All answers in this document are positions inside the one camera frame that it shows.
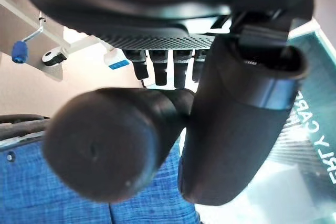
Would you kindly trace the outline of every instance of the blue handle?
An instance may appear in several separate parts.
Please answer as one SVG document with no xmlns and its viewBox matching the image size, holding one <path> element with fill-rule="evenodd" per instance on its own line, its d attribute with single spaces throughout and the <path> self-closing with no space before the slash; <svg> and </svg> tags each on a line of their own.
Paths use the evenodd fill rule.
<svg viewBox="0 0 336 224">
<path fill-rule="evenodd" d="M 12 50 L 12 61 L 17 64 L 23 64 L 28 60 L 28 46 L 23 41 L 14 44 Z"/>
</svg>

